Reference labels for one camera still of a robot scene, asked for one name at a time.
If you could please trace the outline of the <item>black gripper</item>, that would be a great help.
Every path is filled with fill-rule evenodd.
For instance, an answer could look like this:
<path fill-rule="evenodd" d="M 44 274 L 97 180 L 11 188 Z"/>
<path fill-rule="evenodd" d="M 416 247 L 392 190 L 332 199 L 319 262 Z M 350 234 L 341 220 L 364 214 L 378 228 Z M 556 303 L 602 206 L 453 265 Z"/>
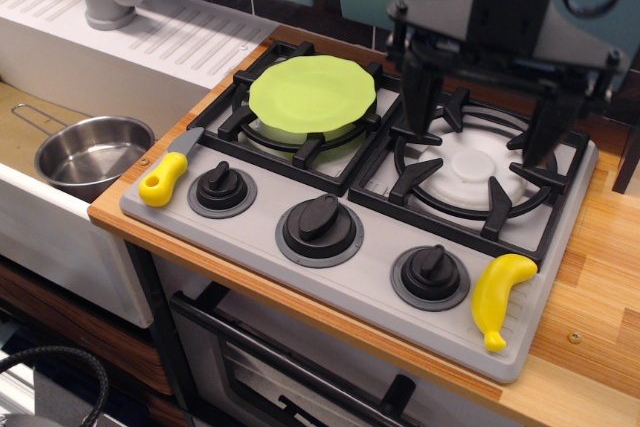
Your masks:
<path fill-rule="evenodd" d="M 618 0 L 562 2 L 587 19 L 605 15 Z M 388 15 L 388 55 L 401 72 L 412 132 L 428 132 L 447 77 L 534 96 L 524 166 L 544 162 L 582 108 L 607 102 L 615 77 L 628 66 L 619 48 L 564 18 L 553 0 L 395 0 Z"/>

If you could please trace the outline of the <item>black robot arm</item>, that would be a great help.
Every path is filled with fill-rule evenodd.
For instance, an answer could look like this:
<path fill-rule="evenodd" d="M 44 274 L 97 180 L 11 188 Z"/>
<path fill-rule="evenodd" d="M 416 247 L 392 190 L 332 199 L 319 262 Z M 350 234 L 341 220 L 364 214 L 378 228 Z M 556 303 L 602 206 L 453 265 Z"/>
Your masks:
<path fill-rule="evenodd" d="M 401 73 L 406 120 L 418 137 L 446 77 L 535 99 L 522 163 L 539 165 L 593 109 L 605 108 L 629 65 L 614 46 L 568 22 L 552 0 L 396 0 L 387 55 Z"/>

